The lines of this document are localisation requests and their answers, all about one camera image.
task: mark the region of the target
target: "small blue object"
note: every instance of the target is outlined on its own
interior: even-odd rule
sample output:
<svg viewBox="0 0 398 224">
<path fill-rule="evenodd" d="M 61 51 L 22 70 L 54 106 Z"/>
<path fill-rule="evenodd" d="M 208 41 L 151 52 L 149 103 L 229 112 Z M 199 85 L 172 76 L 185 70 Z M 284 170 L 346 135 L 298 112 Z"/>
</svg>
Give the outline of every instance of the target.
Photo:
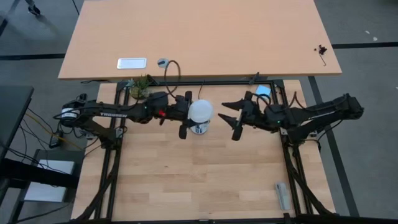
<svg viewBox="0 0 398 224">
<path fill-rule="evenodd" d="M 270 93 L 271 93 L 271 89 L 268 88 L 268 87 L 265 87 L 265 86 L 263 86 L 263 85 L 259 85 L 259 86 L 257 87 L 257 90 L 256 90 L 256 94 L 257 94 L 257 95 L 265 94 L 265 95 L 269 96 Z"/>
</svg>

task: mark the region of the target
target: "gray floor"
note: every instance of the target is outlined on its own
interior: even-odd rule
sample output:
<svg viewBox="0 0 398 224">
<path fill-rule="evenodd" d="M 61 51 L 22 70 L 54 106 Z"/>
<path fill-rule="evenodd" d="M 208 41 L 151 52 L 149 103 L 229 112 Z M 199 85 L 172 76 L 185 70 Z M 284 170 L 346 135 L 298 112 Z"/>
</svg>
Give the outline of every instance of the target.
<svg viewBox="0 0 398 224">
<path fill-rule="evenodd" d="M 398 41 L 398 1 L 394 0 L 316 0 L 315 1 L 332 44 Z M 0 1 L 0 20 L 8 18 L 8 25 L 0 36 L 0 55 L 61 54 L 65 53 L 78 18 L 71 0 L 37 0 L 44 17 L 36 19 L 27 12 L 21 0 L 9 12 L 13 0 Z M 76 0 L 81 8 L 82 0 Z M 398 48 L 335 50 L 343 75 L 318 77 L 324 100 L 350 93 L 365 107 L 364 116 L 357 121 L 345 121 L 335 129 L 335 136 L 346 168 L 358 210 L 363 217 L 398 219 L 398 134 L 395 116 L 398 109 Z M 52 115 L 59 113 L 62 104 L 80 93 L 95 98 L 97 83 L 57 80 L 62 59 L 0 61 L 0 84 L 32 85 L 35 88 L 30 107 L 50 124 Z M 308 104 L 314 104 L 306 77 L 302 81 Z M 27 119 L 29 126 L 43 139 L 48 136 Z M 337 212 L 348 215 L 341 186 L 326 138 L 322 141 L 322 159 Z M 84 146 L 83 140 L 78 144 Z M 28 154 L 40 148 L 28 136 Z M 20 132 L 12 147 L 24 148 Z M 6 223 L 15 203 L 17 190 L 10 190 L 0 208 L 0 223 Z M 59 204 L 28 203 L 22 217 L 54 209 Z M 47 217 L 24 223 L 65 222 L 71 208 Z"/>
</svg>

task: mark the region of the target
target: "metal bracket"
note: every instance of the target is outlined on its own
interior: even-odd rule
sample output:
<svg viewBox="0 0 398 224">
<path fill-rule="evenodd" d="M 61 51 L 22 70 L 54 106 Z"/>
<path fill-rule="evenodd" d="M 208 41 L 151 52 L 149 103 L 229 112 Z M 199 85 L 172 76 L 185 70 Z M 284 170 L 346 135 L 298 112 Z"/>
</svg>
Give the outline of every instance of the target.
<svg viewBox="0 0 398 224">
<path fill-rule="evenodd" d="M 116 92 L 120 92 L 122 89 L 124 89 L 124 87 L 126 87 L 126 85 L 128 84 L 128 82 L 118 82 L 118 84 L 116 85 Z"/>
<path fill-rule="evenodd" d="M 147 79 L 148 79 L 151 83 L 153 83 L 154 85 L 156 85 L 156 86 L 159 85 L 159 83 L 155 80 L 154 77 L 152 77 L 152 75 L 147 74 Z"/>
<path fill-rule="evenodd" d="M 116 128 L 115 132 L 116 132 L 116 138 L 122 138 L 123 137 L 124 128 Z"/>
<path fill-rule="evenodd" d="M 255 81 L 259 79 L 260 72 L 257 72 L 254 77 L 249 81 L 249 85 L 253 85 Z"/>
<path fill-rule="evenodd" d="M 285 88 L 285 83 L 283 80 L 273 80 L 273 82 L 276 85 L 276 87 Z"/>
<path fill-rule="evenodd" d="M 283 136 L 287 136 L 287 131 L 286 131 L 286 129 L 280 128 L 280 134 L 283 135 Z M 313 131 L 313 132 L 311 132 L 308 136 L 314 138 L 314 137 L 318 136 L 318 132 L 317 132 L 317 131 Z"/>
</svg>

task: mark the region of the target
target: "small dark object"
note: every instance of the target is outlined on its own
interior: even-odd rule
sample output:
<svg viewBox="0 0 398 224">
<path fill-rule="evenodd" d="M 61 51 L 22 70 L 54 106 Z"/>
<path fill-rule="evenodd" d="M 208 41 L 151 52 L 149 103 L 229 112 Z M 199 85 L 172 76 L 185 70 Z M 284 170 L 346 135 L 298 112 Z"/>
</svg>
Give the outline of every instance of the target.
<svg viewBox="0 0 398 224">
<path fill-rule="evenodd" d="M 327 51 L 326 47 L 322 47 L 322 45 L 319 45 L 319 54 L 323 55 Z"/>
<path fill-rule="evenodd" d="M 256 80 L 258 80 L 260 72 L 257 72 L 254 77 L 250 80 L 249 85 L 253 85 Z"/>
<path fill-rule="evenodd" d="M 61 138 L 63 136 L 63 132 L 62 131 L 56 131 L 56 132 L 54 132 L 54 134 L 57 135 L 58 137 L 61 137 Z M 60 145 L 61 145 L 61 140 L 59 138 L 56 138 L 55 136 L 51 135 L 49 148 L 53 149 L 53 148 L 58 147 Z"/>
<path fill-rule="evenodd" d="M 32 8 L 28 7 L 27 10 L 35 16 L 40 15 L 40 10 L 36 6 L 33 6 Z"/>
</svg>

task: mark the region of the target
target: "black desk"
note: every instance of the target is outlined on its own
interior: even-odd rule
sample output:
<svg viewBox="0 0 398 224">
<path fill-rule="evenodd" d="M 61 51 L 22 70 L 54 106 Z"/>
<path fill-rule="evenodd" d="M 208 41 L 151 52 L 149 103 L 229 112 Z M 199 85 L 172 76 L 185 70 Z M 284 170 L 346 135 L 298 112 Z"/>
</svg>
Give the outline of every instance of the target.
<svg viewBox="0 0 398 224">
<path fill-rule="evenodd" d="M 0 86 L 0 141 L 10 146 L 33 94 L 31 86 Z M 0 147 L 0 163 L 7 149 Z"/>
<path fill-rule="evenodd" d="M 31 86 L 0 86 L 0 206 L 9 187 L 22 189 L 31 181 L 77 188 L 78 177 L 6 159 L 8 148 L 33 94 Z"/>
</svg>

